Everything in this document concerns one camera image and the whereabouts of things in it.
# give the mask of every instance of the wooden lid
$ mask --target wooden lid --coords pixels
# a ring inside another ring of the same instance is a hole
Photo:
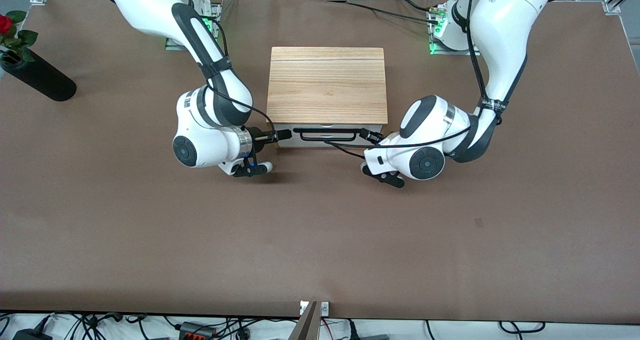
[[[273,47],[267,114],[276,123],[386,124],[382,48]]]

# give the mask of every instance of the green led light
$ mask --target green led light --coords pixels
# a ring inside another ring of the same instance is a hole
[[[209,31],[213,31],[213,22],[210,19],[202,18],[202,21],[206,25]]]

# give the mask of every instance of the black handle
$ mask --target black handle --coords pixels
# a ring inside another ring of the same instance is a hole
[[[333,129],[333,128],[294,128],[294,133],[300,134],[300,138],[305,142],[324,142],[325,140],[331,140],[336,142],[353,142],[356,140],[356,137],[360,133],[360,129]],[[309,138],[305,137],[305,133],[350,133],[351,136],[348,138]]]

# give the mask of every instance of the black vase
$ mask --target black vase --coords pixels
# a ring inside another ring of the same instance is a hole
[[[50,97],[55,101],[66,101],[76,93],[76,83],[62,74],[53,65],[40,58],[34,51],[25,49],[35,59],[35,62],[27,62],[21,59],[19,62],[10,64],[6,60],[10,57],[2,55],[0,67],[7,73],[27,83],[38,92]]]

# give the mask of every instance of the wooden box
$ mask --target wooden box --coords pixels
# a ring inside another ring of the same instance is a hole
[[[267,114],[293,134],[279,146],[370,145],[355,130],[387,123],[384,63],[382,48],[273,47]]]

